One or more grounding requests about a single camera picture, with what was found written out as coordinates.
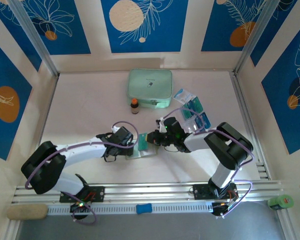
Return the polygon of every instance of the mint green case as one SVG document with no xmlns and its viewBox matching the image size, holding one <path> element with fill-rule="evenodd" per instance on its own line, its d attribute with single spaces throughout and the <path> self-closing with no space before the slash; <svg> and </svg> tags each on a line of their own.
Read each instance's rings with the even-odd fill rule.
<svg viewBox="0 0 300 240">
<path fill-rule="evenodd" d="M 167 108 L 173 94 L 172 72 L 166 69 L 139 69 L 130 71 L 128 104 L 137 99 L 140 107 Z"/>
</svg>

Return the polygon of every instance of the small brown bottle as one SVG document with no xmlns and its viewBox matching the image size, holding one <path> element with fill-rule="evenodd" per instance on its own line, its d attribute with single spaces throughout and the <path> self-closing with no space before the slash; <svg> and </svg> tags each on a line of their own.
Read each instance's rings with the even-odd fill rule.
<svg viewBox="0 0 300 240">
<path fill-rule="evenodd" d="M 131 106 L 131 112 L 133 114 L 137 114 L 139 112 L 139 103 L 136 98 L 132 99 L 130 106 Z"/>
</svg>

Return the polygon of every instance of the gray floor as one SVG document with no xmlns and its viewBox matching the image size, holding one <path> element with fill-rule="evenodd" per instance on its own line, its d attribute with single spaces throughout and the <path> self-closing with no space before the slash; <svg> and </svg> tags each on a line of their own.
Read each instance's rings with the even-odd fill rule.
<svg viewBox="0 0 300 240">
<path fill-rule="evenodd" d="M 17 237 L 17 240 L 254 239 L 285 239 L 277 213 L 260 202 L 243 202 L 225 219 L 215 219 L 211 213 L 100 215 L 97 225 L 83 226 L 72 222 L 70 216 L 48 216 L 44 220 L 22 222 Z"/>
</svg>

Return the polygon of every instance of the white floor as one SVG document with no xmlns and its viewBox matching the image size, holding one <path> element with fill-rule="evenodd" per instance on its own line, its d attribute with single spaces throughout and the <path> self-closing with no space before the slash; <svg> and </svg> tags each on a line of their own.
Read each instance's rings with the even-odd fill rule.
<svg viewBox="0 0 300 240">
<path fill-rule="evenodd" d="M 197 95 L 213 127 L 228 122 L 247 137 L 247 132 L 227 71 L 173 70 L 174 93 L 180 88 Z M 140 133 L 156 129 L 155 120 L 175 108 L 141 108 L 130 112 L 126 89 L 129 72 L 61 74 L 42 141 L 70 144 L 111 131 L 113 123 L 124 120 L 136 125 Z M 64 171 L 80 174 L 88 183 L 170 183 L 207 181 L 219 161 L 209 149 L 192 153 L 167 152 L 163 148 L 153 157 L 126 160 L 123 156 L 107 163 L 103 158 L 88 159 Z M 240 171 L 237 179 L 259 180 L 255 163 Z"/>
</svg>

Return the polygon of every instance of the green container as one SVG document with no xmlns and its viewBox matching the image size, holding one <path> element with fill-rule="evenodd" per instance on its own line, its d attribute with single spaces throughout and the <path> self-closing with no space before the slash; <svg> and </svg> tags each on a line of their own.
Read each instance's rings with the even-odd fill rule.
<svg viewBox="0 0 300 240">
<path fill-rule="evenodd" d="M 268 206 L 273 210 L 292 208 L 294 204 L 292 197 L 286 194 L 268 200 Z"/>
<path fill-rule="evenodd" d="M 167 108 L 173 94 L 172 72 L 166 69 L 132 69 L 128 78 L 127 101 L 137 99 L 144 108 Z"/>
</svg>

